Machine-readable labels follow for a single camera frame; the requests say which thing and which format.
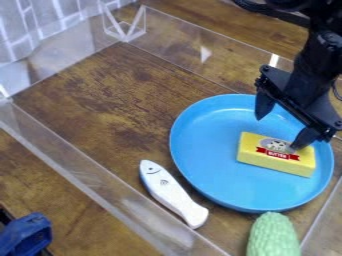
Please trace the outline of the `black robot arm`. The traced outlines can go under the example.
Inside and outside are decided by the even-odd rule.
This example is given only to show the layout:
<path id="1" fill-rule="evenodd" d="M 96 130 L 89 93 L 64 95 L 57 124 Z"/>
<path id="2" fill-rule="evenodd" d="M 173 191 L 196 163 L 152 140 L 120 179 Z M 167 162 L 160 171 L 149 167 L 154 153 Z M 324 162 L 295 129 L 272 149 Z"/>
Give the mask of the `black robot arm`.
<path id="1" fill-rule="evenodd" d="M 255 117 L 263 118 L 280 105 L 303 123 L 291 148 L 328 141 L 342 131 L 328 96 L 338 93 L 342 76 L 342 0 L 232 0 L 243 9 L 308 28 L 305 44 L 285 72 L 267 65 L 255 80 Z"/>

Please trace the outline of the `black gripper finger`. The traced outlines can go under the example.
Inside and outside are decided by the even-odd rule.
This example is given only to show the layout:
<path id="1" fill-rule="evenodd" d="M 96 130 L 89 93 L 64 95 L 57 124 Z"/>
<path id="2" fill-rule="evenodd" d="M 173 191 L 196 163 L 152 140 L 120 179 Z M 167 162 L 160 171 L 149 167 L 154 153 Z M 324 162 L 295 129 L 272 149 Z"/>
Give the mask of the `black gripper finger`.
<path id="1" fill-rule="evenodd" d="M 263 92 L 256 92 L 255 97 L 255 118 L 260 120 L 272 110 L 275 100 Z"/>
<path id="2" fill-rule="evenodd" d="M 312 127 L 305 127 L 300 130 L 289 147 L 293 150 L 300 150 L 307 147 L 319 137 L 320 133 Z"/>

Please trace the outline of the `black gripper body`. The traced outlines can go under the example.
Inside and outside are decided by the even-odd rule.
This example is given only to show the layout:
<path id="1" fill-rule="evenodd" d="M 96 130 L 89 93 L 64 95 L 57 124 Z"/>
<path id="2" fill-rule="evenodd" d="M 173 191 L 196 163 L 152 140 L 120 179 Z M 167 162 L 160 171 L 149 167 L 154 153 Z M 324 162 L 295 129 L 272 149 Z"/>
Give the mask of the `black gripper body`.
<path id="1" fill-rule="evenodd" d="M 291 72 L 260 66 L 256 92 L 263 91 L 304 128 L 312 127 L 320 133 L 316 140 L 330 140 L 342 130 L 342 118 L 328 100 L 328 90 L 340 74 L 342 36 L 331 31 L 308 34 Z"/>

